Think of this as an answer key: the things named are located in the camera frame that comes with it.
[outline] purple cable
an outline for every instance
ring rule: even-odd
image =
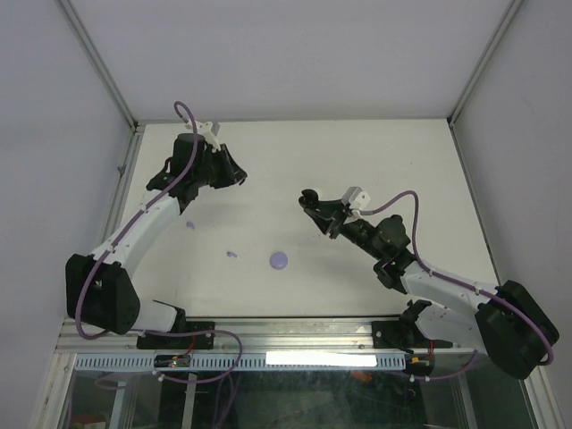
[[[159,331],[146,331],[146,333],[150,333],[151,335],[158,335],[161,337],[170,337],[170,338],[184,338],[184,337],[194,337],[196,335],[205,335],[207,333],[214,333],[214,334],[221,333],[224,335],[231,336],[239,344],[238,356],[236,357],[236,359],[234,359],[234,362],[232,363],[232,365],[229,366],[229,369],[224,371],[222,374],[219,374],[215,377],[206,378],[205,380],[180,380],[178,378],[173,378],[173,377],[170,377],[169,375],[165,375],[164,373],[158,372],[165,380],[169,380],[171,382],[176,382],[179,384],[206,384],[206,383],[216,382],[217,380],[221,380],[224,377],[226,377],[228,374],[230,374],[234,370],[234,368],[236,368],[239,365],[240,359],[242,358],[242,350],[243,350],[242,341],[240,340],[239,336],[234,332],[225,331],[222,329],[207,329],[204,331],[180,332],[180,333],[159,332]]]
[[[179,183],[183,179],[185,174],[187,174],[189,172],[190,167],[193,165],[193,162],[195,161],[195,157],[197,156],[198,130],[197,130],[197,123],[195,122],[195,117],[193,116],[193,113],[190,111],[190,109],[187,107],[187,105],[185,105],[181,101],[175,101],[175,103],[173,105],[173,107],[175,109],[175,113],[177,113],[177,115],[184,122],[187,122],[187,121],[185,121],[183,115],[181,114],[181,112],[179,112],[179,106],[181,106],[185,110],[187,115],[189,116],[189,120],[190,120],[192,127],[193,127],[193,150],[192,150],[192,153],[190,154],[190,160],[187,163],[187,166],[185,166],[184,170],[181,172],[181,174],[179,174],[174,179],[174,181],[172,181],[169,184],[169,186],[167,186],[159,194],[157,194],[154,198],[152,198],[148,203],[145,204],[146,210],[148,210],[154,203],[156,203],[162,197],[164,197],[165,194],[167,194],[174,186],[177,185],[177,183]],[[171,160],[171,158],[168,158],[165,161],[165,167],[168,165],[170,160]],[[123,240],[125,235],[127,235],[127,233],[130,231],[130,229],[133,227],[133,225],[144,214],[145,214],[145,210],[139,210],[135,215],[133,215],[133,217],[131,217],[131,219],[122,228],[121,232],[119,234],[117,234],[117,237],[115,237],[115,240],[112,241],[112,243],[111,243],[112,248],[117,247],[117,245],[121,242],[121,240]],[[80,337],[83,338],[84,340],[95,340],[97,338],[103,337],[104,335],[106,335],[109,332],[108,330],[103,330],[102,332],[96,333],[95,335],[90,335],[90,334],[86,333],[83,330],[83,327],[81,326],[81,309],[83,308],[83,301],[85,301],[86,295],[88,294],[89,286],[93,282],[93,279],[96,275],[97,270],[99,269],[101,264],[103,264],[105,259],[109,256],[109,254],[110,254],[110,252],[108,250],[106,250],[101,255],[101,257],[99,257],[99,259],[96,261],[96,263],[93,265],[93,268],[91,268],[91,271],[89,272],[88,277],[86,278],[86,281],[84,281],[83,286],[81,287],[80,296],[78,297],[78,304],[75,307],[75,314],[74,314],[75,327],[76,327]]]
[[[440,278],[446,282],[451,282],[451,283],[457,284],[461,288],[465,288],[465,289],[468,289],[468,290],[475,292],[476,287],[473,286],[472,284],[463,282],[463,281],[455,279],[453,277],[449,277],[446,274],[442,274],[442,273],[439,273],[437,271],[431,270],[423,262],[423,259],[421,259],[421,256],[419,256],[419,252],[417,251],[417,242],[416,242],[417,221],[419,218],[419,196],[417,195],[417,193],[414,190],[405,190],[405,191],[401,192],[399,195],[397,195],[396,197],[392,198],[387,203],[385,203],[383,206],[378,207],[375,210],[363,210],[361,212],[361,214],[364,216],[377,215],[378,213],[382,212],[386,208],[392,206],[396,201],[402,199],[406,195],[412,196],[413,199],[415,200],[415,212],[413,214],[413,230],[411,232],[411,245],[413,246],[413,253],[415,254],[415,258],[416,258],[417,262],[419,263],[419,266],[421,266],[421,268],[423,268],[428,273],[431,272],[432,275],[434,275],[435,277],[438,277],[438,278]],[[554,353],[552,351],[552,346],[551,346],[550,342],[548,341],[546,336],[543,334],[543,332],[540,330],[540,328],[538,326],[536,326],[534,324],[534,322],[527,315],[525,315],[522,311],[520,311],[518,308],[516,308],[515,306],[513,306],[512,304],[510,304],[506,300],[497,297],[496,295],[494,295],[493,293],[490,293],[487,290],[480,290],[479,293],[481,293],[482,295],[485,295],[485,297],[487,297],[488,299],[492,299],[493,301],[501,304],[502,306],[504,306],[505,308],[510,310],[512,313],[514,313],[515,315],[520,317],[528,326],[530,326],[530,328],[534,331],[534,333],[536,335],[538,335],[540,340],[543,342],[543,345],[546,348],[546,354],[548,355],[546,360],[544,360],[543,362],[540,362],[539,365],[546,366],[546,365],[549,365],[552,363],[552,361],[554,360]]]

